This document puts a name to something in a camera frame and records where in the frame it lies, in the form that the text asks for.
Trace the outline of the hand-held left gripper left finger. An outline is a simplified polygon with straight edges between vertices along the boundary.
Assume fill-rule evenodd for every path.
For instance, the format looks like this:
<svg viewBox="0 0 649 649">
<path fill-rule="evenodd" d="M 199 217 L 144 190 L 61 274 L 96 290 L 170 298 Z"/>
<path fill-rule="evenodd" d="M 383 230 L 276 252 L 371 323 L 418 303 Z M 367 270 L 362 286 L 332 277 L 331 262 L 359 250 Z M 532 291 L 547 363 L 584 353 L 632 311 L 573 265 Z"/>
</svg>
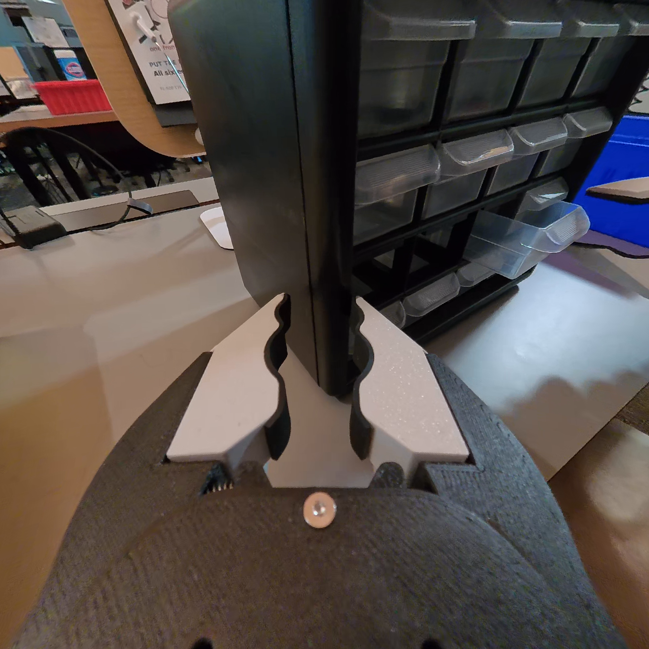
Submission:
<svg viewBox="0 0 649 649">
<path fill-rule="evenodd" d="M 286 385 L 279 369 L 288 356 L 287 293 L 272 298 L 220 341 L 166 452 L 172 463 L 220 461 L 264 466 L 286 450 L 291 434 Z"/>
</svg>

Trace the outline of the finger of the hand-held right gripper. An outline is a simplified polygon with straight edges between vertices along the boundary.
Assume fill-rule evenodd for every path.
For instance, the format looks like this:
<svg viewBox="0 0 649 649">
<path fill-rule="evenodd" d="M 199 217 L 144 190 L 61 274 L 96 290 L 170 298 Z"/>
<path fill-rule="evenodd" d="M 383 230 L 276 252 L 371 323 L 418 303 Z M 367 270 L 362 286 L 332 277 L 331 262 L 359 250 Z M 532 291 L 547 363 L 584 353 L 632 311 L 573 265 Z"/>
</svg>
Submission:
<svg viewBox="0 0 649 649">
<path fill-rule="evenodd" d="M 649 195 L 648 183 L 648 176 L 631 178 L 593 186 L 586 190 L 586 195 L 595 199 L 607 200 L 623 205 L 647 205 Z"/>
<path fill-rule="evenodd" d="M 607 234 L 588 231 L 584 237 L 573 243 L 573 252 L 608 252 L 620 258 L 648 260 L 648 248 Z"/>
</svg>

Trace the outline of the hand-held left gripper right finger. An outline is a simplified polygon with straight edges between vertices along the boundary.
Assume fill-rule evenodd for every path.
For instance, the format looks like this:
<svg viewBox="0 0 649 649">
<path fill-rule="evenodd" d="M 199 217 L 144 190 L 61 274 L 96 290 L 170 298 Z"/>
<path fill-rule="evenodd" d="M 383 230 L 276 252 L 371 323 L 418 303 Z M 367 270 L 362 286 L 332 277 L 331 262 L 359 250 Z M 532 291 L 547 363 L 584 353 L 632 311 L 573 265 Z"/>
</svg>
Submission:
<svg viewBox="0 0 649 649">
<path fill-rule="evenodd" d="M 466 463 L 467 443 L 423 347 L 360 296 L 353 314 L 354 453 L 374 469 L 398 465 L 407 481 L 421 463 Z"/>
</svg>

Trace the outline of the blue plastic bin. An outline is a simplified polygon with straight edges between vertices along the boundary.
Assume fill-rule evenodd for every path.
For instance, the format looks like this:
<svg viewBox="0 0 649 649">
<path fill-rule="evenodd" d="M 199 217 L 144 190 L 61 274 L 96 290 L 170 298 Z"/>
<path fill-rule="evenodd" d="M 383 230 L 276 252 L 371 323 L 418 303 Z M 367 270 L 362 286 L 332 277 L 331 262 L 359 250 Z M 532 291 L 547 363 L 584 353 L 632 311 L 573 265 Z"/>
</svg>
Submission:
<svg viewBox="0 0 649 649">
<path fill-rule="evenodd" d="M 648 247 L 648 204 L 623 205 L 595 199 L 586 190 L 602 184 L 648 176 L 648 115 L 621 119 L 574 202 L 586 211 L 591 230 Z"/>
</svg>

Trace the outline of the clear plastic drawer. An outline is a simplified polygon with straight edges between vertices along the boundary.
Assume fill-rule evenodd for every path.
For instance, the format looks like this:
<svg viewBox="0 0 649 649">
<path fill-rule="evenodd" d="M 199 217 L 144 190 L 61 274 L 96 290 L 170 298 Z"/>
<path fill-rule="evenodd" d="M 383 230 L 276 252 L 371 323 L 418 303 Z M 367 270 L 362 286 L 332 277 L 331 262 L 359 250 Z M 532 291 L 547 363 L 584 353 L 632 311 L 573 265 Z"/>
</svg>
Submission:
<svg viewBox="0 0 649 649">
<path fill-rule="evenodd" d="M 543 210 L 566 199 L 568 193 L 569 187 L 564 179 L 556 178 L 525 192 L 517 214 Z"/>
<path fill-rule="evenodd" d="M 463 259 L 514 280 L 579 240 L 589 228 L 586 211 L 564 201 L 522 212 L 518 219 L 480 210 Z"/>
</svg>

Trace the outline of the black drawer cabinet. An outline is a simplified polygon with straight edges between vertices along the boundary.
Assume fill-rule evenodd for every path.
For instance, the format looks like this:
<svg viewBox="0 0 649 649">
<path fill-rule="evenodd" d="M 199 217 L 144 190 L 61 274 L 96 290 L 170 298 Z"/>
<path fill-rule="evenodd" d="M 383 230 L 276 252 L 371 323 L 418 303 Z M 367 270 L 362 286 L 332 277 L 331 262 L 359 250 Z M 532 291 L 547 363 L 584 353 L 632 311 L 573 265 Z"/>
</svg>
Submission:
<svg viewBox="0 0 649 649">
<path fill-rule="evenodd" d="M 171 1 L 168 13 L 243 283 L 259 306 L 290 296 L 288 345 L 331 395 L 358 375 L 363 2 Z"/>
</svg>

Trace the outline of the grey desk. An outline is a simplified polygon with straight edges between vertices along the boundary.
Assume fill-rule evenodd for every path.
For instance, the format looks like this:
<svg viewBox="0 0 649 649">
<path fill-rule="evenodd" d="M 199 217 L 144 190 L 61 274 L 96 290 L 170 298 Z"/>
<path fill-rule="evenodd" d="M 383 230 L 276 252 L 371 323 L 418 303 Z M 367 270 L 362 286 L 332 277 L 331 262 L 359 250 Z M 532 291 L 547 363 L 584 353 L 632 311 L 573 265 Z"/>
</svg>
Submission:
<svg viewBox="0 0 649 649">
<path fill-rule="evenodd" d="M 200 208 L 1 250 L 1 647 L 97 469 L 141 413 L 256 311 Z M 426 344 L 526 447 L 630 648 L 648 647 L 648 299 L 550 256 Z"/>
</svg>

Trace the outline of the set of clear cabinet drawers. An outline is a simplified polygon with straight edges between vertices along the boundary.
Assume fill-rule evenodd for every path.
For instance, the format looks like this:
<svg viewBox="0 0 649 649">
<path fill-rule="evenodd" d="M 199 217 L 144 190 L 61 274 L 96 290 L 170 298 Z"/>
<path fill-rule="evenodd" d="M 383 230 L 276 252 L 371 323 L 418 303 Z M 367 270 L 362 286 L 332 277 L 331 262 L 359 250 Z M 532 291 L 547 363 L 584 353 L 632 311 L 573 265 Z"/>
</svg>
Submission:
<svg viewBox="0 0 649 649">
<path fill-rule="evenodd" d="M 514 280 L 463 259 L 476 215 L 571 203 L 648 72 L 647 1 L 364 1 L 353 288 L 424 342 Z"/>
</svg>

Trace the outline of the black power adapter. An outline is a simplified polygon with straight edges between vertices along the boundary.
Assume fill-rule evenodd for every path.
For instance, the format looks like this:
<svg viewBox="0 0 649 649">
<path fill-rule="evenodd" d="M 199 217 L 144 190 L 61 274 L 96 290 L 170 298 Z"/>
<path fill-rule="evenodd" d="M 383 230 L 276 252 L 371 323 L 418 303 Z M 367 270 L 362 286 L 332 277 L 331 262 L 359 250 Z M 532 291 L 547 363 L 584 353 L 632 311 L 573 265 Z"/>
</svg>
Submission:
<svg viewBox="0 0 649 649">
<path fill-rule="evenodd" d="M 14 243 L 27 250 L 68 235 L 59 221 L 34 206 L 9 212 L 1 210 L 1 230 Z"/>
</svg>

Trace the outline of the long wooden table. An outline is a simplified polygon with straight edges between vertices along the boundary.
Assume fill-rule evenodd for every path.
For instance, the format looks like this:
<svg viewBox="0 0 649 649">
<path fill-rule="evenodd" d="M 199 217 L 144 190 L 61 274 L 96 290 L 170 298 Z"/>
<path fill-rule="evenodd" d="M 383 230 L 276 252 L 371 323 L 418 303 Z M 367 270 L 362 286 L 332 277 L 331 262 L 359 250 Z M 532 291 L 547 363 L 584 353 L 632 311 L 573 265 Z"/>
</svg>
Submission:
<svg viewBox="0 0 649 649">
<path fill-rule="evenodd" d="M 1 134 L 19 128 L 60 128 L 119 121 L 113 111 L 53 115 L 46 106 L 24 106 L 1 117 Z"/>
</svg>

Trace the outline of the instruction poster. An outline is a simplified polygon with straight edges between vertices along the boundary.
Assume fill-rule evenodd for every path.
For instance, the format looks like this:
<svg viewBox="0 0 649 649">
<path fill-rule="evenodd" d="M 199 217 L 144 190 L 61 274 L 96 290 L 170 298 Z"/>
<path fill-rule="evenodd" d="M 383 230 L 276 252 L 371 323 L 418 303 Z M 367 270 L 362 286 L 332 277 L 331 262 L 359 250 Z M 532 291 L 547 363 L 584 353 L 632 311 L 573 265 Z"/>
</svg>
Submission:
<svg viewBox="0 0 649 649">
<path fill-rule="evenodd" d="M 145 94 L 155 106 L 190 100 L 168 21 L 168 1 L 106 1 Z"/>
</svg>

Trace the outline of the red plastic bin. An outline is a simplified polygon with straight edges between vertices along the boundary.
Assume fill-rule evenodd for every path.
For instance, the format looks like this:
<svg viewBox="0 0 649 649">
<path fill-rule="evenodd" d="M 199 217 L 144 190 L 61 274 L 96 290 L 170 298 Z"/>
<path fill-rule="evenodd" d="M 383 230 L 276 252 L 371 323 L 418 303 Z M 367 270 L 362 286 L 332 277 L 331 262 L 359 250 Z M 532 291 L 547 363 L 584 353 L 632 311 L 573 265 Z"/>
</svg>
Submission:
<svg viewBox="0 0 649 649">
<path fill-rule="evenodd" d="M 53 116 L 112 111 L 97 79 L 36 82 L 34 88 Z"/>
</svg>

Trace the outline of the blue white wipes canister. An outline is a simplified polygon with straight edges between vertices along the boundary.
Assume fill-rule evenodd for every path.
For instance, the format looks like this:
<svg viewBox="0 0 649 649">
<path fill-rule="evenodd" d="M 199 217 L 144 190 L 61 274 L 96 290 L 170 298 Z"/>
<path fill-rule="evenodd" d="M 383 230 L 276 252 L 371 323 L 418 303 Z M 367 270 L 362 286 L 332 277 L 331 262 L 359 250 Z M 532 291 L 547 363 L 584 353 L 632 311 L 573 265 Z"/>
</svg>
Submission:
<svg viewBox="0 0 649 649">
<path fill-rule="evenodd" d="M 68 81 L 87 80 L 85 70 L 72 49 L 53 49 L 53 55 Z"/>
</svg>

